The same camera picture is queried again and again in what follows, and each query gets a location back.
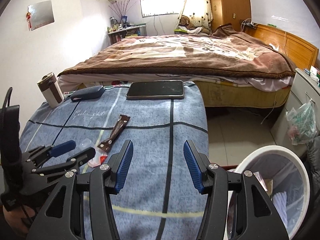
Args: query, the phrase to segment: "fleece blanket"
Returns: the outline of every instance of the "fleece blanket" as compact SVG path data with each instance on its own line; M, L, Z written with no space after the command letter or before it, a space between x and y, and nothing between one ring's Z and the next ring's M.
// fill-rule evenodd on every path
M295 68L284 54L229 24L212 36L125 38L58 76L166 73L281 79L294 76Z
M40 145L68 140L77 145L109 137L119 115L130 116L109 157L118 153L126 139L134 153L124 188L111 196L121 240L196 239L206 202L194 188L183 143L191 139L199 152L208 154L204 104L198 87L184 83L181 100L126 100L129 84L106 87L101 98L65 102L51 109L44 103L30 118L20 138L24 152ZM80 149L50 159L45 165L63 163ZM87 165L81 172L92 171ZM89 195L85 195L86 239L92 239Z

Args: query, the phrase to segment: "stuffed toy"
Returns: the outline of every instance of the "stuffed toy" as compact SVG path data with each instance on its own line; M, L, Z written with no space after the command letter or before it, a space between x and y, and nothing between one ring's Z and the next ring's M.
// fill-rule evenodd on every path
M190 18L185 15L181 17L179 25L186 27L187 30L190 30L190 31L196 28L190 21ZM210 31L206 28L202 28L201 32L210 35Z
M185 15L181 17L180 25L185 26L190 31L195 29L195 26L191 23L189 17Z

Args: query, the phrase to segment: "plastic bag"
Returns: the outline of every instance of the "plastic bag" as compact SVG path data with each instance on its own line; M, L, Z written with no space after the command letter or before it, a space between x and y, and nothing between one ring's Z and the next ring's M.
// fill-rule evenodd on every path
M286 113L286 117L289 122L288 136L292 145L304 144L315 138L316 115L311 100L297 110L292 108Z

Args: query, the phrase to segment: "wooden wardrobe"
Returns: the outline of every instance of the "wooden wardrobe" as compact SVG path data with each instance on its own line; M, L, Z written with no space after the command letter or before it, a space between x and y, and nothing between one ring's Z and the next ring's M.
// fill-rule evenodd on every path
M236 31L240 31L240 20L251 18L250 0L210 0L212 11L211 29L215 31L220 25L232 23Z

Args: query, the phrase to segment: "polka dot curtain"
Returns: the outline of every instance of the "polka dot curtain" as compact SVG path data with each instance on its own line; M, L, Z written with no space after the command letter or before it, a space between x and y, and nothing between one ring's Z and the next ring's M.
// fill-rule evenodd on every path
M196 27L209 29L212 21L210 0L185 0L177 20L177 26L183 15L188 16Z

